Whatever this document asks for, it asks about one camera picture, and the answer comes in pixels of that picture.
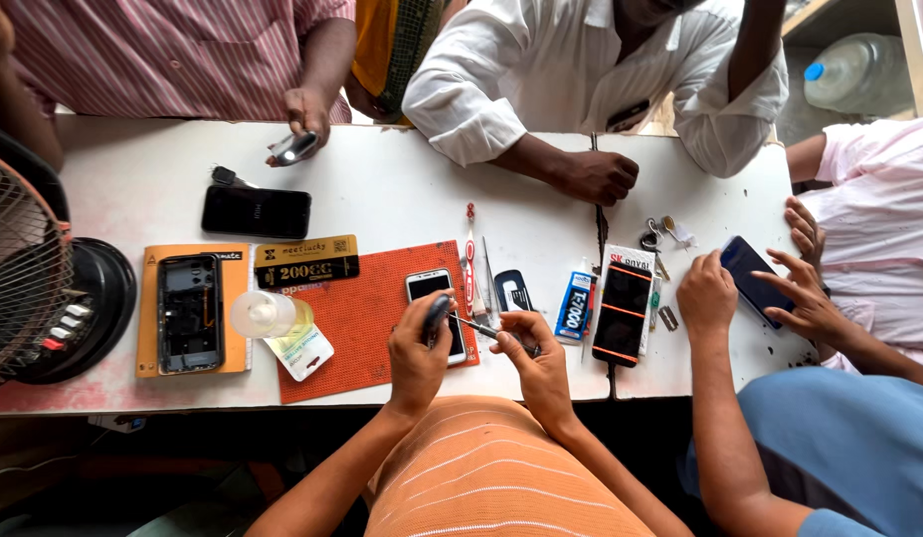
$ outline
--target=shirt collar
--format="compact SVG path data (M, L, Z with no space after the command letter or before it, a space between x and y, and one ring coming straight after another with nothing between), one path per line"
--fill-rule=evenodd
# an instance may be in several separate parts
M667 31L666 46L668 52L676 51L680 47L680 25L682 15L669 21L657 31ZM587 14L584 23L594 28L614 29L614 2L613 0L590 0L587 4Z

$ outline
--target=red fan button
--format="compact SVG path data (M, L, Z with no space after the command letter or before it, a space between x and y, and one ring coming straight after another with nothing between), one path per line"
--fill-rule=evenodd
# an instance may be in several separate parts
M63 349L63 342L54 339L53 337L44 338L43 343L41 343L45 348L50 349L51 351L59 351Z

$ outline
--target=white shirt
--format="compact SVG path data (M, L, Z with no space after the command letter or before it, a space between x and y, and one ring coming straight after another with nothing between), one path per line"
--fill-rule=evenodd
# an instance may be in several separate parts
M708 0L660 26L615 65L611 0L472 0L442 30L402 110L460 165L497 158L527 131L606 130L608 118L674 94L674 129L700 167L737 174L788 95L780 51L728 102L742 0Z
M923 117L826 127L817 180L800 200L826 230L833 302L923 364ZM825 363L852 371L842 355Z

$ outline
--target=fan base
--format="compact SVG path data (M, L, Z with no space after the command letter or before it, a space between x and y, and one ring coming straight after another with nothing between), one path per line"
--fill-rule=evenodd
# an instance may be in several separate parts
M130 262L120 250L104 241L74 238L71 258L76 290L92 297L89 330L62 351L21 368L14 380L26 384L52 384L90 369L120 341L137 302L137 281Z

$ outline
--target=white table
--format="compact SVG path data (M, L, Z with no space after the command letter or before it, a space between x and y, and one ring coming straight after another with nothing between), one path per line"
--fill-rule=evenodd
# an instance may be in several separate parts
M213 165L224 165L262 187L310 192L310 237L353 233L361 254L446 239L461 243L467 234L465 205L474 201L476 233L488 239L492 271L520 270L536 309L552 325L569 272L584 256L597 263L592 205L491 165L462 169L434 151L417 131L336 126L316 158L271 169L264 165L266 144L286 134L281 123L60 116L58 124L66 152L62 181L74 236L110 242L127 256L137 274L143 266L144 247L149 245L265 241L206 234L200 229ZM589 147L586 136L540 136L569 151ZM701 173L679 140L608 135L599 144L602 150L622 151L641 165L632 197L609 212L609 242L634 246L646 215L671 214L694 228L702 250L729 234L726 229L717 231L719 227L740 230L758 248L793 248L781 218L782 199L790 187L778 146L764 148L740 177L723 180ZM670 192L672 184L684 190ZM749 197L743 197L743 188ZM723 212L726 200L737 199L746 202ZM705 206L717 210L706 212ZM747 230L751 223L756 223L756 230ZM688 254L666 254L664 261L671 276L679 279ZM477 269L483 280L480 255ZM674 287L666 288L664 303L673 297ZM83 375L47 386L13 381L2 386L0 414L145 413L279 405L279 366L261 342L254 346L250 372L135 378L137 317L135 313L110 355ZM786 368L787 359L782 357L809 349L796 336L776 336L769 331L763 335L752 319L739 314L732 331L732 346L739 352L734 362L738 387L754 375ZM520 399L514 367L506 357L492 355L486 339L478 343L480 365L447 372L440 395ZM748 349L765 351L767 346L776 351L772 358L746 353ZM653 358L655 352L659 358ZM568 347L567 368L572 398L610 397L604 362L583 358L581 347ZM296 404L381 404L390 390L385 384ZM689 394L684 331L669 335L660 328L654 333L648 358L635 370L619 372L618 390L624 397Z

